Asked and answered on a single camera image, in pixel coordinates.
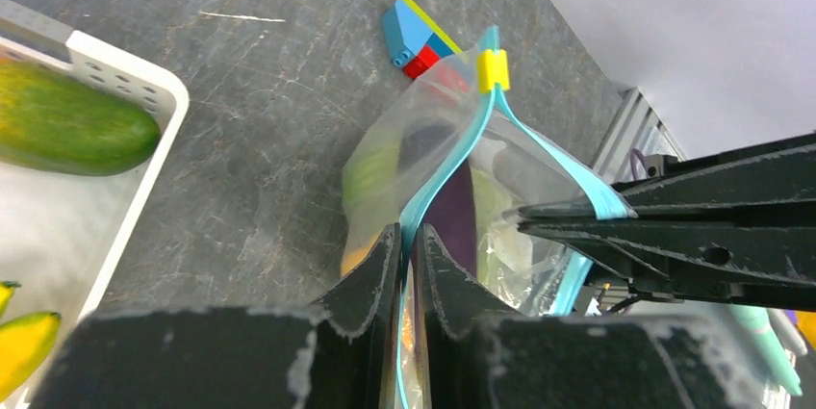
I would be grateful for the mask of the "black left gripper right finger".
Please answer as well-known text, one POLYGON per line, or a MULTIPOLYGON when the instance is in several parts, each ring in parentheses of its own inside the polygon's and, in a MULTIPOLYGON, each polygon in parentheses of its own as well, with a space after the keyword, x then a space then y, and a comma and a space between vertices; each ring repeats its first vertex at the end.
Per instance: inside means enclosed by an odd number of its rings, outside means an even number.
POLYGON ((414 280, 429 408, 758 408, 763 386, 713 322, 523 315, 450 257, 430 225, 414 280))

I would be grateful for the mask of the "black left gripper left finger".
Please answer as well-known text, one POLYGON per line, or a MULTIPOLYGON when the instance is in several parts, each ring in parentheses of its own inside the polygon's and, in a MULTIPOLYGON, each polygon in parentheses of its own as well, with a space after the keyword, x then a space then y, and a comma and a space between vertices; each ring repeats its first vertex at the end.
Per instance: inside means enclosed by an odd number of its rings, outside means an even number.
POLYGON ((389 408, 397 224, 313 303, 99 310, 59 349, 34 408, 389 408))

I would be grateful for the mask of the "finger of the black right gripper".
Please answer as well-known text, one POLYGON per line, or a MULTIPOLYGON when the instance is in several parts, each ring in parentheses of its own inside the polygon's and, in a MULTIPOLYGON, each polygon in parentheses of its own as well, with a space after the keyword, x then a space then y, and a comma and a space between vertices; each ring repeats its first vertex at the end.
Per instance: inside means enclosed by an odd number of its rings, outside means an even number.
POLYGON ((620 221, 815 221, 813 133, 684 162, 662 160, 662 175, 613 186, 629 205, 620 221))
POLYGON ((525 218, 648 299, 815 309, 815 230, 728 222, 525 218))

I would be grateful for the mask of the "orange toy bell pepper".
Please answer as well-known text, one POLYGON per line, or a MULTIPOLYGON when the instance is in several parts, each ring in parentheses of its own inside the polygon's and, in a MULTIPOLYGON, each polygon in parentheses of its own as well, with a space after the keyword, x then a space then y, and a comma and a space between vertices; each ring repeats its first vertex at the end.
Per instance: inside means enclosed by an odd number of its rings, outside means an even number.
POLYGON ((340 276, 346 277, 357 266, 359 266, 369 255, 372 247, 375 245, 376 239, 372 239, 361 246, 347 251, 341 260, 340 276))

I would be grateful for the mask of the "green toy cabbage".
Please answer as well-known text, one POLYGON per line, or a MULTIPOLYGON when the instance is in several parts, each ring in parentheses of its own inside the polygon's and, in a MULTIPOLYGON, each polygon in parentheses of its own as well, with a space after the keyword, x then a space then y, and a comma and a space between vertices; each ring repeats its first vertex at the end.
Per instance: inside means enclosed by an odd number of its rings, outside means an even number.
POLYGON ((476 217, 476 277, 486 287, 495 289, 509 269, 506 260, 512 260, 516 252, 515 232, 501 216, 513 199, 487 172, 475 167, 471 171, 476 217))

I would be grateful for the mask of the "green toy pear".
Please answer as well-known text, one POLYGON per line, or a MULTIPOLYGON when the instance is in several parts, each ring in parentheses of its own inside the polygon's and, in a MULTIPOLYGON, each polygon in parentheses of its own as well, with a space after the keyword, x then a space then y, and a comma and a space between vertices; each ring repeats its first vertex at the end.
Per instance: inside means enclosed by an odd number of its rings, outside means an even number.
POLYGON ((400 141, 363 138, 344 165, 342 202, 350 227, 396 221, 400 141))

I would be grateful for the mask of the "clear zip top bag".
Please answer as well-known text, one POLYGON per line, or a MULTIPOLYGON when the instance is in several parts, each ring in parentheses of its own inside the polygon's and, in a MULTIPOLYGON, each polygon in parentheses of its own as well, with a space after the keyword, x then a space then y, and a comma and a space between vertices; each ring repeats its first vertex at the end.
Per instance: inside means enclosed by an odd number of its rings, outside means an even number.
MULTIPOLYGON (((512 197, 501 214, 514 230, 516 252, 502 282, 480 285, 517 312, 533 318, 564 316, 574 306, 590 261, 559 243, 521 232, 525 206, 549 204, 558 213, 584 211, 593 220, 629 214, 629 205, 593 170, 546 136, 523 124, 507 100, 507 54, 498 27, 489 27, 475 47, 435 63, 369 128, 363 138, 396 139, 422 126, 446 123, 451 136, 415 165, 397 170, 395 203, 399 210, 402 252, 399 260, 398 331, 394 408, 425 408, 425 359, 418 342, 414 280, 415 241, 437 193, 465 161, 487 172, 512 197)), ((376 239, 378 227, 350 227, 344 253, 376 239)))

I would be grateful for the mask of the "purple toy eggplant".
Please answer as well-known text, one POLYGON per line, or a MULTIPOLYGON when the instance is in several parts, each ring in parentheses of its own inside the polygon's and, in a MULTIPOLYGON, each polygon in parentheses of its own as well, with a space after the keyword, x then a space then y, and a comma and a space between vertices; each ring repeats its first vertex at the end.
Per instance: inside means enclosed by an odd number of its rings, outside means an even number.
MULTIPOLYGON (((398 170, 415 165, 427 152, 452 134, 446 123, 422 126, 400 143, 398 170)), ((466 272, 477 275, 477 237, 472 172, 465 161, 435 196, 423 223, 433 226, 451 258, 466 272)))

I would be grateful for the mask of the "red green toy mango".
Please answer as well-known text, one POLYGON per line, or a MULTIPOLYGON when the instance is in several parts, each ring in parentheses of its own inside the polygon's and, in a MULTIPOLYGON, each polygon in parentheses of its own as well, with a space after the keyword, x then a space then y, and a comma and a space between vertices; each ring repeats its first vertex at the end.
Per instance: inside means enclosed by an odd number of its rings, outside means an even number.
POLYGON ((162 138, 142 107, 37 64, 1 60, 1 161, 112 176, 153 155, 162 138))

